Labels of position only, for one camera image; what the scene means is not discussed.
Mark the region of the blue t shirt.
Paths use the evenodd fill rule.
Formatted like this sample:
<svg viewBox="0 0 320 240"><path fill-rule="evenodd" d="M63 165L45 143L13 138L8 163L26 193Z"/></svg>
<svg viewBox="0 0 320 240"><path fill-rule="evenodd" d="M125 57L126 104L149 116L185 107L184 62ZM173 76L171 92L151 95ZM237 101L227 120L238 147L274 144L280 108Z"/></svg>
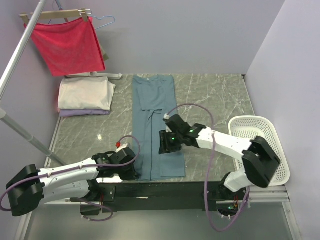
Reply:
<svg viewBox="0 0 320 240"><path fill-rule="evenodd" d="M164 115L177 106L174 78L154 75L132 78L132 134L139 156L134 168L142 181L183 178L186 175L182 152L159 154L160 131L166 129Z"/></svg>

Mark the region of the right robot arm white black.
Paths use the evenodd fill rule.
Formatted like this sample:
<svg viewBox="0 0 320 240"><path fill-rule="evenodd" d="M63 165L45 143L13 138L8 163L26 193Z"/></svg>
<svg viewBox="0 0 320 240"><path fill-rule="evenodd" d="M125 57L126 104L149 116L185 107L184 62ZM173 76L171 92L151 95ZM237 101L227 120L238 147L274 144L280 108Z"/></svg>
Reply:
<svg viewBox="0 0 320 240"><path fill-rule="evenodd" d="M250 186L267 188L280 166L280 158L261 136L238 138L202 124L190 126L178 114L165 114L163 121L166 129L159 132L159 154L178 152L185 145L212 150L242 163L242 168L227 173L213 191L218 200L230 200Z"/></svg>

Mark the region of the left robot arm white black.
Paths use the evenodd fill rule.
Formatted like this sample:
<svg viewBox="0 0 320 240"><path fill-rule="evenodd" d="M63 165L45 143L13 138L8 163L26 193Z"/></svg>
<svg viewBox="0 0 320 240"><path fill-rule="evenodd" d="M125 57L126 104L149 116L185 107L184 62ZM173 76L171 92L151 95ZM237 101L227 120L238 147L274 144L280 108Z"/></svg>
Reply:
<svg viewBox="0 0 320 240"><path fill-rule="evenodd" d="M98 179L118 175L122 180L134 180L137 176L134 161L138 154L125 146L116 151L98 153L77 163L56 168L25 166L6 185L9 208L14 217L34 211L39 205L62 199L94 201L103 194Z"/></svg>

